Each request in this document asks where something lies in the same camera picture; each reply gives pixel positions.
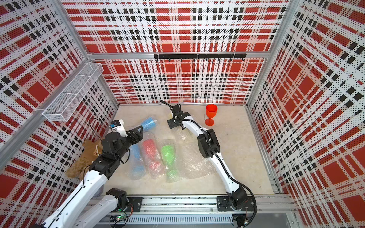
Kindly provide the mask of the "red plastic wine glass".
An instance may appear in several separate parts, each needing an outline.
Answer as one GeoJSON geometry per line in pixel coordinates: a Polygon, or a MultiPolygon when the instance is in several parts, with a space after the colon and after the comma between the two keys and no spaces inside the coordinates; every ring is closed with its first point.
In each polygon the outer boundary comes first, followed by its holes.
{"type": "Polygon", "coordinates": [[[206,106],[206,116],[207,119],[205,120],[205,124],[207,126],[213,126],[214,125],[214,117],[216,116],[218,111],[218,106],[215,104],[208,104],[206,106]]]}

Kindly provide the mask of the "bubble wrap sheet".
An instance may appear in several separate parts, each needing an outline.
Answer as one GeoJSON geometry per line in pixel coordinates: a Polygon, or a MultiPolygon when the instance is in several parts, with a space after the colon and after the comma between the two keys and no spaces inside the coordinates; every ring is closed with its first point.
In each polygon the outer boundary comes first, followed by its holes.
{"type": "Polygon", "coordinates": [[[196,142],[175,145],[175,167],[185,179],[197,179],[216,173],[211,162],[201,155],[196,142]]]}

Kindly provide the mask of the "yellow plastic wine glass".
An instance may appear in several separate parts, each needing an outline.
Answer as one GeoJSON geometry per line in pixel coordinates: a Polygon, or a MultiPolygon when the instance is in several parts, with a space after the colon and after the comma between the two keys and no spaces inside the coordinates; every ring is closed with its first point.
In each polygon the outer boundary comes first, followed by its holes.
{"type": "Polygon", "coordinates": [[[177,115],[176,115],[176,111],[175,110],[170,110],[170,114],[171,114],[171,118],[176,119],[177,115]]]}

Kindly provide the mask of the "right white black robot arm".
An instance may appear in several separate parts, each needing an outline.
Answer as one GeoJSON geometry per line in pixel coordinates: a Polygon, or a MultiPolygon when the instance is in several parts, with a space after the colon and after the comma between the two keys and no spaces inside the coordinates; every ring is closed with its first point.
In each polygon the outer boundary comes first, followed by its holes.
{"type": "Polygon", "coordinates": [[[196,136],[201,155],[213,165],[224,184],[228,207],[234,211],[252,210],[256,213],[257,203],[254,194],[246,185],[235,180],[223,159],[215,131],[198,124],[188,112],[182,110],[180,104],[170,105],[163,100],[160,102],[167,105],[172,113],[172,118],[167,121],[170,129],[181,127],[196,136]]]}

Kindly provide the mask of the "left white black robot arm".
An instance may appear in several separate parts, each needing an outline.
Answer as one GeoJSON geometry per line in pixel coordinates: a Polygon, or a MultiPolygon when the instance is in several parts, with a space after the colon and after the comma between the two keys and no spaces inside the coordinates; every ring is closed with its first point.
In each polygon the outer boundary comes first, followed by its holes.
{"type": "Polygon", "coordinates": [[[82,182],[68,196],[51,216],[35,228],[92,228],[107,214],[130,206],[126,191],[112,188],[99,203],[84,212],[84,208],[96,192],[104,186],[122,163],[122,157],[129,152],[132,145],[143,139],[143,127],[139,126],[122,136],[111,132],[101,141],[102,154],[90,165],[82,182]]]}

